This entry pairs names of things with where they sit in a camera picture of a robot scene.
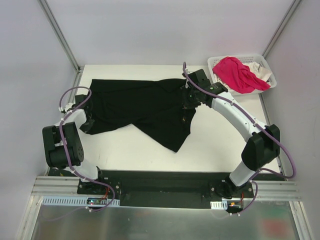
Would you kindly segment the black daisy print t-shirt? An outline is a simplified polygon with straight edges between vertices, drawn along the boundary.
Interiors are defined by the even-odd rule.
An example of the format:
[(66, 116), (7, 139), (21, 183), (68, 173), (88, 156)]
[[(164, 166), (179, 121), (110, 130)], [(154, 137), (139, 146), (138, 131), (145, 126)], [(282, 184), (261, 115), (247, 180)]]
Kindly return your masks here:
[(165, 148), (178, 152), (191, 133), (195, 108), (184, 106), (179, 78), (151, 80), (93, 79), (86, 103), (87, 121), (81, 130), (90, 135), (134, 125)]

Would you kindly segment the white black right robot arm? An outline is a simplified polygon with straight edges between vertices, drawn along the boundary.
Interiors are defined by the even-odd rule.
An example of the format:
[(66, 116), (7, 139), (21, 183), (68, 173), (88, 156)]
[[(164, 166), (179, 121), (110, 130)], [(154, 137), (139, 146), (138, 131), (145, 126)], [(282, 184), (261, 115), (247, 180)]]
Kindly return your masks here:
[(275, 141), (280, 140), (280, 130), (250, 115), (223, 84), (211, 83), (203, 69), (189, 72), (183, 67), (182, 71), (186, 78), (186, 85), (182, 88), (183, 106), (190, 109), (205, 104), (220, 113), (246, 143), (239, 165), (215, 188), (216, 194), (223, 198), (237, 197), (262, 167), (279, 156), (280, 147)]

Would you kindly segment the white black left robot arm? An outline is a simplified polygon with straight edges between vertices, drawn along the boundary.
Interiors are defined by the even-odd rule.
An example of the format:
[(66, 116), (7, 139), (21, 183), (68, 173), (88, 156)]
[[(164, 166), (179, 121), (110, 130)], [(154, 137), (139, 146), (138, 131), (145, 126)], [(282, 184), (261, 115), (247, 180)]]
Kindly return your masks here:
[(67, 107), (71, 113), (67, 119), (42, 129), (45, 160), (50, 168), (66, 170), (78, 177), (82, 182), (89, 182), (88, 188), (99, 195), (105, 191), (106, 183), (99, 178), (99, 168), (86, 160), (79, 130), (90, 125), (86, 115), (87, 104), (82, 103), (86, 95), (76, 95), (75, 103)]

